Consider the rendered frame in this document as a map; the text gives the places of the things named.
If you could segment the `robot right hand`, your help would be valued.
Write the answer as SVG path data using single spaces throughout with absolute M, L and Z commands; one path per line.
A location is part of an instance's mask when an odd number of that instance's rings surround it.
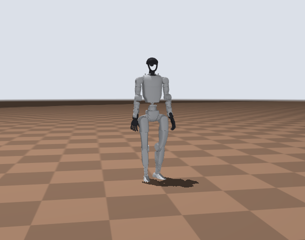
M 132 116 L 132 118 L 133 118 L 133 120 L 131 122 L 130 129 L 136 132 L 136 131 L 138 131 L 137 126 L 139 126 L 139 128 L 140 128 L 140 125 L 139 125 L 138 120 L 137 120 L 139 118 L 139 114 L 137 114 L 136 118 L 134 118 L 133 116 Z

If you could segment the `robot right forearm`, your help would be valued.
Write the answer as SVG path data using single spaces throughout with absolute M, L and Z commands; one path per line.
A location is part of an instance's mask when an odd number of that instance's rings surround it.
M 134 109 L 133 109 L 133 118 L 137 118 L 137 114 L 139 114 L 140 110 L 140 102 L 137 101 L 137 95 L 134 97 Z

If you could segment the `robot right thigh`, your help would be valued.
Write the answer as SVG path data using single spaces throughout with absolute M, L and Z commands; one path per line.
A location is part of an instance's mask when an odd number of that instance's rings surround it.
M 146 149 L 149 152 L 149 145 L 148 145 L 148 132 L 149 132 L 149 120 L 148 115 L 142 115 L 138 119 L 139 124 L 139 132 L 141 138 L 141 148 Z

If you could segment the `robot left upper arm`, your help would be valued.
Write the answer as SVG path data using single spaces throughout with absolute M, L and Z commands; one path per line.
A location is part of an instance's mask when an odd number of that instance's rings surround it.
M 163 99 L 165 101 L 169 101 L 172 99 L 172 96 L 169 94 L 169 79 L 167 77 L 162 76 L 162 84 L 163 84 Z

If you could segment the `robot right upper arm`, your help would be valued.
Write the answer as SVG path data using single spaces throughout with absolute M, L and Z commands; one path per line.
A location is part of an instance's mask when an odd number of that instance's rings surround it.
M 137 77 L 135 79 L 135 95 L 137 96 L 136 101 L 141 101 L 142 100 L 142 95 L 140 95 L 141 93 L 141 84 L 144 81 L 144 76 L 141 77 Z

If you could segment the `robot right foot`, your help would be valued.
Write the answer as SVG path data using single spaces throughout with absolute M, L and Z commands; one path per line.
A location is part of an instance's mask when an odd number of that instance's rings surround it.
M 144 182 L 150 182 L 150 178 L 149 178 L 149 176 L 147 176 L 147 174 L 145 174 L 143 176 L 143 180 L 144 180 Z

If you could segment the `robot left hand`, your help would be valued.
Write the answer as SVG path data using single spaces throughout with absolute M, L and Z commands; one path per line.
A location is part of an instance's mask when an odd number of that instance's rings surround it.
M 176 128 L 176 125 L 175 125 L 175 120 L 174 120 L 174 116 L 173 116 L 173 114 L 170 112 L 169 113 L 169 116 L 170 117 L 168 117 L 169 119 L 170 119 L 170 121 L 171 121 L 171 124 L 172 124 L 172 128 L 171 128 L 171 130 L 173 131 L 175 128 Z

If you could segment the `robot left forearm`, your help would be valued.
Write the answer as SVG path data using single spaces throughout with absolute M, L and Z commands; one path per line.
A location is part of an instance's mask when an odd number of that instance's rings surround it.
M 171 103 L 172 103 L 172 99 L 165 102 L 168 117 L 170 117 L 169 113 L 172 113 Z M 173 113 L 172 113 L 172 115 L 173 115 Z

